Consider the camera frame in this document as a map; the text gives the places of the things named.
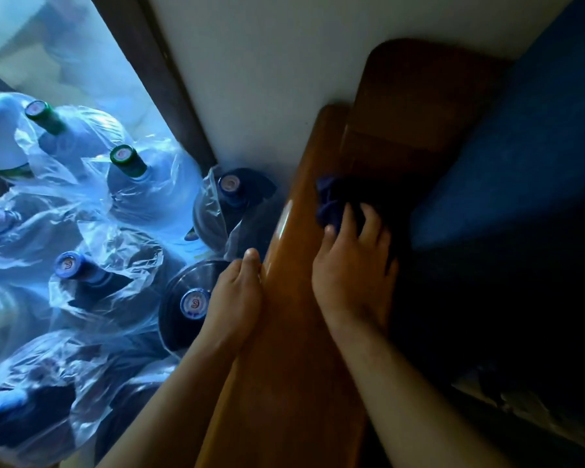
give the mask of glass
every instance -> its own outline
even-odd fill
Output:
[[[91,0],[0,0],[0,78],[54,106],[103,110],[135,139],[172,137]]]

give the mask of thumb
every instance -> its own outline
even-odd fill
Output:
[[[335,235],[335,228],[334,225],[328,225],[325,227],[325,234],[323,235],[323,241],[320,244],[320,249],[317,257],[324,256],[329,251],[331,251],[332,247],[334,246],[336,239]]]
[[[260,254],[257,249],[250,248],[245,251],[245,255],[242,257],[241,273],[239,277],[241,279],[257,279],[260,273]]]

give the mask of blue cushion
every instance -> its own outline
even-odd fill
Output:
[[[412,214],[415,251],[585,203],[585,0],[511,69],[499,101]]]

